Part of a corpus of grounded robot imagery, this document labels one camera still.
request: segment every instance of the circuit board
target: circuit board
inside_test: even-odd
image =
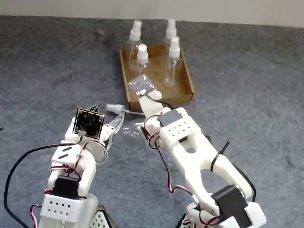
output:
[[[85,136],[99,139],[104,125],[105,115],[84,108],[78,108],[73,127],[73,133],[86,132]]]

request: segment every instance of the red wire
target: red wire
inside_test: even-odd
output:
[[[77,161],[75,162],[74,170],[76,170],[76,168],[77,168],[77,166],[78,166],[78,163],[79,163],[79,161],[80,161],[80,159],[81,159],[81,153],[82,153],[82,151],[86,148],[86,146],[87,146],[90,142],[95,142],[95,143],[99,144],[105,151],[108,152],[108,150],[105,148],[105,146],[103,146],[99,141],[92,140],[92,141],[86,142],[86,143],[83,145],[83,147],[82,147],[82,149],[81,149],[81,151],[80,151],[80,153],[79,153],[79,156],[78,156],[78,158],[77,158]]]
[[[33,223],[34,223],[34,228],[37,228],[38,227],[38,223],[37,223],[37,219],[34,215],[34,208],[37,207],[37,208],[41,208],[41,206],[37,205],[37,204],[34,204],[30,207],[29,209],[29,214],[33,220]]]
[[[78,178],[81,179],[81,176],[79,175],[79,173],[75,169],[73,169],[67,165],[66,166],[52,166],[51,169],[64,169],[68,174],[75,172],[77,174]]]
[[[210,220],[207,222],[208,225],[204,225],[203,228],[208,228],[208,226],[218,225],[218,223],[211,224],[211,222],[215,221],[216,219],[218,219],[218,217],[213,217],[212,219],[210,219]]]
[[[163,158],[163,156],[162,156],[162,152],[160,151],[159,146],[158,146],[158,144],[157,144],[157,141],[159,140],[159,138],[160,138],[160,137],[157,137],[157,138],[155,139],[154,144],[155,144],[155,148],[157,149],[158,153],[160,154],[161,160],[162,160],[162,162],[163,162],[163,164],[165,165],[166,170],[167,170],[167,174],[168,174],[168,182],[167,182],[167,184],[168,184],[168,190],[169,190],[169,192],[170,192],[170,193],[173,193],[173,192],[175,191],[175,189],[182,189],[182,190],[188,192],[190,195],[192,195],[192,193],[191,193],[188,189],[186,189],[184,186],[176,185],[174,188],[172,188],[172,186],[171,186],[171,175],[170,175],[170,171],[169,171],[168,165],[167,165],[167,163],[165,162],[165,160],[164,160],[164,158]]]
[[[149,140],[148,140],[149,146],[150,146],[151,149],[153,149],[153,150],[156,150],[156,147],[152,147],[152,146],[151,146],[151,139],[152,139],[152,138],[155,138],[155,136],[156,136],[157,134],[159,134],[159,132],[152,134],[152,135],[149,137]]]

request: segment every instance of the black wire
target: black wire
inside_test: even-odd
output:
[[[218,224],[220,224],[221,222],[222,222],[222,220],[223,220],[223,217],[220,215],[220,216],[216,216],[216,217],[214,217],[214,220],[215,219],[219,219],[219,221],[217,221],[216,223],[208,223],[208,222],[204,222],[202,219],[201,219],[201,207],[200,207],[200,204],[199,204],[199,221],[202,223],[202,224],[204,224],[204,225],[206,225],[206,226],[215,226],[215,225],[218,225]]]
[[[257,197],[257,189],[254,186],[254,184],[251,182],[251,180],[248,178],[248,176],[236,165],[233,164],[233,166],[237,169],[237,171],[244,177],[244,179],[249,183],[250,187],[252,188],[253,194],[252,194],[252,202],[256,201],[256,197]]]
[[[167,103],[167,102],[165,102],[165,101],[155,100],[155,99],[153,99],[152,97],[150,97],[150,95],[148,95],[148,94],[145,94],[145,95],[146,95],[146,97],[149,98],[150,100],[153,100],[153,101],[155,101],[155,102],[161,103],[161,104],[167,106],[168,108],[170,108],[171,110],[174,109],[173,106],[172,106],[171,104],[169,104],[169,103]]]
[[[215,158],[213,159],[212,163],[211,163],[211,167],[210,167],[210,171],[212,172],[213,171],[213,166],[214,166],[214,163],[216,162],[216,160],[218,159],[219,155],[220,154],[224,154],[224,151],[227,149],[228,145],[230,144],[229,141],[226,142],[226,144],[224,145],[223,149],[220,150],[217,155],[215,156]],[[234,168],[236,168],[236,170],[244,177],[244,179],[248,182],[248,184],[250,185],[252,191],[253,191],[253,194],[252,194],[252,202],[255,202],[256,201],[256,197],[257,197],[257,189],[255,187],[255,185],[251,182],[251,180],[249,179],[249,177],[236,165],[236,164],[233,164]]]
[[[59,146],[73,146],[76,144],[79,144],[83,139],[83,136],[80,137],[80,140],[78,142],[71,142],[71,143],[60,143],[60,144],[53,144],[53,145],[48,145],[48,146],[41,146],[35,149],[32,149],[30,151],[27,151],[24,155],[22,155],[18,161],[14,164],[13,168],[11,168],[11,170],[9,171],[9,175],[6,179],[6,183],[5,183],[5,190],[4,190],[4,197],[3,197],[3,203],[4,203],[4,208],[5,210],[8,212],[8,214],[15,219],[21,226],[23,226],[24,228],[29,228],[21,219],[18,218],[17,215],[15,215],[8,206],[8,192],[9,192],[9,186],[10,186],[10,179],[15,171],[15,169],[17,168],[17,166],[20,164],[20,162],[22,162],[23,159],[25,159],[28,155],[30,155],[31,153],[35,152],[35,151],[40,151],[40,150],[44,150],[47,148],[53,148],[53,147],[59,147]]]
[[[147,122],[148,120],[150,120],[151,118],[157,117],[157,116],[161,116],[161,115],[151,115],[151,116],[149,116],[149,117],[143,122],[143,128],[144,128],[144,130],[145,130],[146,133],[147,133],[146,122]]]

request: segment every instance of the bracket with holes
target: bracket with holes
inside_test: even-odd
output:
[[[99,210],[96,212],[90,228],[112,228],[104,210]]]
[[[85,202],[83,200],[45,195],[40,215],[76,223],[81,217],[84,207]]]
[[[169,146],[192,133],[200,133],[200,127],[190,116],[185,116],[160,129],[160,137]]]

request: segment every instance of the wire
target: wire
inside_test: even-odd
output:
[[[150,133],[150,132],[148,131],[148,129],[146,128],[146,123],[147,123],[147,121],[150,120],[151,118],[157,117],[157,116],[161,116],[161,115],[151,115],[151,116],[149,116],[149,117],[143,122],[143,128],[144,128],[144,130],[146,131],[146,133],[148,134],[148,136],[150,136],[151,133]]]
[[[168,191],[169,191],[170,193],[173,193],[173,192],[175,191],[175,189],[181,189],[181,190],[186,191],[186,192],[189,193],[190,195],[192,195],[192,193],[191,193],[187,188],[185,188],[184,186],[176,185],[174,188],[172,188],[172,186],[171,186],[171,175],[170,175],[170,171],[169,171],[168,165],[167,165],[167,163],[165,162],[165,160],[164,160],[164,158],[163,158],[163,156],[162,156],[162,152],[160,151],[159,146],[158,146],[158,144],[157,144],[157,141],[159,140],[159,138],[160,138],[160,137],[157,137],[157,138],[155,139],[154,144],[155,144],[155,148],[157,149],[158,153],[160,154],[161,160],[162,160],[162,162],[163,162],[163,164],[165,165],[166,170],[167,170],[167,174],[168,174],[168,182],[167,182],[167,184],[168,184]]]
[[[211,223],[211,222],[213,222],[213,221],[215,221],[215,220],[217,220],[218,219],[218,217],[213,217],[212,219],[210,219],[207,223]]]
[[[181,223],[185,226],[185,225],[191,224],[192,222],[187,218],[187,219],[184,219]]]
[[[256,197],[257,197],[257,189],[255,187],[255,185],[251,182],[251,180],[248,178],[248,176],[236,165],[236,164],[233,164],[233,166],[237,169],[237,171],[244,177],[244,179],[249,183],[252,191],[253,191],[253,194],[252,194],[252,202],[255,202],[256,201]]]
[[[52,166],[51,168],[50,168],[51,170],[55,170],[55,169],[63,169],[63,170],[65,170],[68,174],[71,174],[71,173],[76,173],[77,174],[77,176],[78,176],[78,178],[81,180],[81,176],[79,175],[79,173],[75,170],[75,169],[73,169],[72,167],[69,167],[69,166]]]
[[[155,138],[155,136],[156,136],[157,134],[159,134],[159,132],[152,134],[152,135],[149,137],[149,140],[148,140],[149,146],[150,146],[150,148],[153,149],[153,150],[156,150],[156,147],[152,147],[152,146],[151,146],[151,139],[152,139],[152,138]]]
[[[211,163],[211,167],[210,167],[210,171],[213,172],[213,166],[216,162],[216,160],[218,159],[218,157],[220,155],[223,155],[224,154],[224,151],[227,149],[227,147],[229,146],[230,142],[227,141],[226,144],[224,145],[223,149],[220,150],[217,155],[214,157],[212,163]],[[256,201],[256,197],[257,197],[257,189],[255,187],[255,185],[251,182],[251,180],[249,179],[249,177],[234,163],[232,163],[232,165],[234,166],[234,168],[236,168],[236,170],[243,176],[243,178],[248,182],[248,184],[250,185],[252,191],[253,191],[253,194],[252,194],[252,202],[255,202]]]
[[[82,147],[82,149],[81,149],[81,151],[80,151],[80,153],[79,153],[79,156],[78,156],[78,158],[77,158],[77,161],[75,162],[75,165],[74,165],[74,170],[76,170],[76,168],[77,168],[77,166],[78,166],[78,163],[79,163],[79,161],[80,161],[80,159],[81,159],[81,153],[82,153],[82,151],[86,148],[86,146],[87,146],[89,143],[97,143],[98,145],[100,145],[100,146],[104,149],[104,152],[105,152],[105,154],[106,154],[105,158],[104,158],[101,162],[97,162],[97,163],[96,163],[97,165],[100,165],[100,164],[104,163],[104,162],[108,159],[109,152],[108,152],[108,150],[106,149],[105,146],[103,146],[99,141],[96,141],[96,140],[88,141],[88,142],[86,142],[86,143],[83,145],[83,147]]]
[[[213,217],[213,219],[215,220],[215,218],[217,218],[217,219],[219,219],[219,221],[217,221],[216,223],[211,223],[211,222],[213,222],[214,220],[212,220],[212,221],[208,221],[208,222],[204,222],[202,219],[201,219],[201,207],[200,207],[200,204],[199,204],[199,221],[202,223],[202,224],[204,224],[205,226],[215,226],[215,225],[218,225],[218,224],[220,224],[221,222],[222,222],[222,216],[216,216],[216,217]]]
[[[34,215],[34,208],[37,207],[37,208],[41,208],[42,206],[39,206],[37,204],[34,204],[30,207],[29,209],[29,215],[31,216],[32,220],[33,220],[33,223],[34,223],[34,228],[38,228],[38,223],[37,223],[37,219]]]
[[[51,194],[52,190],[50,190],[50,189],[44,189],[43,193],[44,194]]]
[[[126,112],[126,113],[129,113],[129,114],[144,115],[144,113],[132,112],[132,111],[129,111],[129,110],[126,110],[126,109],[124,109],[123,111]]]
[[[155,102],[157,102],[157,103],[161,103],[161,104],[165,105],[166,107],[170,108],[171,110],[174,109],[173,106],[172,106],[171,104],[169,104],[169,103],[167,103],[167,102],[165,102],[165,101],[155,100],[155,99],[153,99],[152,97],[150,97],[150,95],[148,95],[148,94],[145,94],[145,95],[146,95],[146,97],[149,98],[150,100],[153,100],[153,101],[155,101]]]
[[[8,214],[15,219],[22,227],[24,228],[29,228],[21,219],[18,218],[17,215],[15,215],[8,206],[8,192],[9,192],[9,186],[10,186],[10,179],[15,171],[15,169],[17,168],[17,166],[31,153],[36,152],[36,151],[41,151],[44,149],[48,149],[48,148],[54,148],[54,147],[59,147],[59,146],[73,146],[76,144],[79,144],[83,139],[83,136],[80,137],[80,140],[78,142],[71,142],[71,143],[60,143],[60,144],[53,144],[53,145],[48,145],[48,146],[41,146],[41,147],[37,147],[35,149],[29,150],[27,151],[24,155],[22,155],[14,164],[13,168],[11,168],[11,170],[9,171],[9,175],[6,179],[6,183],[5,183],[5,190],[4,190],[4,196],[3,196],[3,203],[4,203],[4,208],[5,210],[8,212]]]

